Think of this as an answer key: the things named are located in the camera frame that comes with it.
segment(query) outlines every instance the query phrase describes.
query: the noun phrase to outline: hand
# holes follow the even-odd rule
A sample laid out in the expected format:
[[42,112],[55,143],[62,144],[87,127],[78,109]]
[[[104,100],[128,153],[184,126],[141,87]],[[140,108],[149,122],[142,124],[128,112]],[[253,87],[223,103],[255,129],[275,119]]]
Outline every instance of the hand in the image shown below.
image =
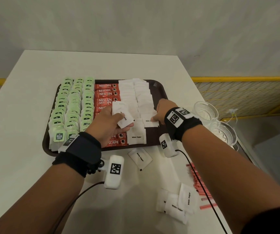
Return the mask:
[[112,136],[130,130],[134,123],[120,129],[117,123],[124,118],[123,113],[116,113],[112,115],[112,106],[105,107],[92,121],[92,123],[85,130],[86,133],[95,137],[104,148]]
[[158,113],[151,118],[151,121],[160,121],[162,125],[165,125],[164,122],[165,115],[170,109],[174,107],[177,107],[177,104],[175,104],[173,101],[164,98],[160,99],[158,102],[158,106],[156,108],[156,111]]

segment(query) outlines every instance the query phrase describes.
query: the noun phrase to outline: white table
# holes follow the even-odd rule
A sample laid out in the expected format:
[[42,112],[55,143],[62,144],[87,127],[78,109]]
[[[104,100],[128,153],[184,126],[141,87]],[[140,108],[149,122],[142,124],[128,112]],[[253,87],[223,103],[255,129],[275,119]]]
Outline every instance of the white table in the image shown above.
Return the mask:
[[[187,108],[203,100],[177,56],[24,51],[0,90],[0,216],[53,161],[43,151],[42,140],[57,86],[65,77],[84,76],[154,79],[170,100]],[[153,162],[142,172],[128,157],[130,149],[102,153],[104,158],[125,157],[121,186],[106,190],[99,185],[85,193],[63,233],[224,233],[212,209],[199,210],[188,225],[155,211],[159,188],[179,193],[181,182],[193,182],[184,156],[169,159],[160,146],[145,149]],[[88,175],[83,189],[102,179],[103,173]]]

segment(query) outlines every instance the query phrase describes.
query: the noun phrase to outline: person's left arm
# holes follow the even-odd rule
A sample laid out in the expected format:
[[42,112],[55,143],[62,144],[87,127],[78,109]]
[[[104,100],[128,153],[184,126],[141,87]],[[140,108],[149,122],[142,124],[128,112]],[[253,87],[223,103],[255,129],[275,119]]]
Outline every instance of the person's left arm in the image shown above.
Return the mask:
[[[124,129],[117,128],[117,123],[123,117],[123,114],[112,116],[112,108],[106,107],[85,132],[97,139],[103,148],[114,134],[125,132],[133,126],[130,124]],[[70,166],[64,163],[52,165],[0,218],[0,233],[52,233],[62,214],[80,193],[83,183],[84,177]],[[62,231],[69,213],[57,232]]]

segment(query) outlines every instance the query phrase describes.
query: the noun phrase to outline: forearm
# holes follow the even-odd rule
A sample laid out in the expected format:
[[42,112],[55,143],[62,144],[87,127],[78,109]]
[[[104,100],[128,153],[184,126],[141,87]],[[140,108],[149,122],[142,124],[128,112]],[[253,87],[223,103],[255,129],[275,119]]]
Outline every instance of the forearm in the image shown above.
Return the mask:
[[68,165],[51,166],[0,218],[0,233],[48,233],[83,183],[84,178]]
[[234,233],[280,207],[280,186],[204,126],[187,130],[182,143]]

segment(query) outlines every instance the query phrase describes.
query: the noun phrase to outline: black sleeve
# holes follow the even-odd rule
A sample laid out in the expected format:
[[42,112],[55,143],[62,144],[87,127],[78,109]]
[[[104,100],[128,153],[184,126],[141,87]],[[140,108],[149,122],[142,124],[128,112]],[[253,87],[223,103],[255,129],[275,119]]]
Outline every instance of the black sleeve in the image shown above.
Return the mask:
[[280,208],[271,209],[253,217],[241,234],[280,233]]

